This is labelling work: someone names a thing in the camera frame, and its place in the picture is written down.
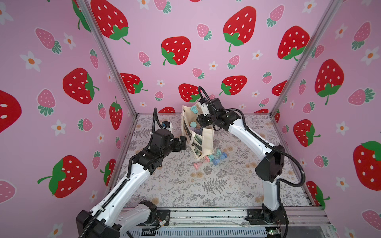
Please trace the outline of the canvas tote bag floral print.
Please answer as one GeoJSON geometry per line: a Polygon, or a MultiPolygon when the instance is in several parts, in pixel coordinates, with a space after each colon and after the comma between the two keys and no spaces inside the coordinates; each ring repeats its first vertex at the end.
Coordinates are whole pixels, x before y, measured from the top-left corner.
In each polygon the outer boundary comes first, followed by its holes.
{"type": "MultiPolygon", "coordinates": [[[[200,103],[195,104],[198,108],[198,115],[201,114],[200,103]]],[[[182,135],[187,138],[187,148],[190,148],[197,160],[213,153],[214,130],[212,126],[202,128],[198,122],[197,127],[190,126],[191,107],[182,105],[181,112],[182,135]]]]}

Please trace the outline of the teal hourglass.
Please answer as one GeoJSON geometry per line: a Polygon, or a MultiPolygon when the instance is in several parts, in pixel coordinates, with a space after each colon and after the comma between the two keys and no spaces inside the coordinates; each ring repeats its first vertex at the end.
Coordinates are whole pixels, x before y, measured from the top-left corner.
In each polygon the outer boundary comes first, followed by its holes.
{"type": "Polygon", "coordinates": [[[198,108],[196,105],[193,105],[191,108],[191,122],[190,122],[190,126],[193,127],[193,128],[196,128],[197,127],[197,116],[198,116],[198,108]]]}

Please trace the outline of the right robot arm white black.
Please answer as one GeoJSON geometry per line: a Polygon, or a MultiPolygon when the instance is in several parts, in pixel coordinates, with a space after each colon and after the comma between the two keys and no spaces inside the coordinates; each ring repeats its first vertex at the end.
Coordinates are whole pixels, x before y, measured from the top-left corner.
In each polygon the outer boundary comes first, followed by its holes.
{"type": "Polygon", "coordinates": [[[264,200],[262,216],[267,224],[284,221],[289,224],[285,208],[281,203],[280,184],[277,180],[284,166],[284,148],[264,140],[246,123],[244,114],[237,109],[224,109],[219,99],[200,99],[202,114],[197,117],[201,126],[218,126],[231,133],[248,146],[260,159],[255,172],[262,180],[264,200]]]}

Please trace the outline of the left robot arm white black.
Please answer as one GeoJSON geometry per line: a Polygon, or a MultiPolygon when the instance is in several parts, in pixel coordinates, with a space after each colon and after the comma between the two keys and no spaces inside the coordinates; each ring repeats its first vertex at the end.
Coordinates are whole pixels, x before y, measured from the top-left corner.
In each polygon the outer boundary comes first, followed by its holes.
{"type": "Polygon", "coordinates": [[[175,138],[168,129],[153,132],[148,145],[130,158],[128,172],[123,179],[90,211],[82,210],[77,215],[78,236],[119,238],[141,223],[153,223],[157,207],[147,200],[129,210],[123,217],[120,217],[120,213],[136,190],[162,166],[164,158],[172,152],[184,151],[186,148],[185,136],[175,138]]]}

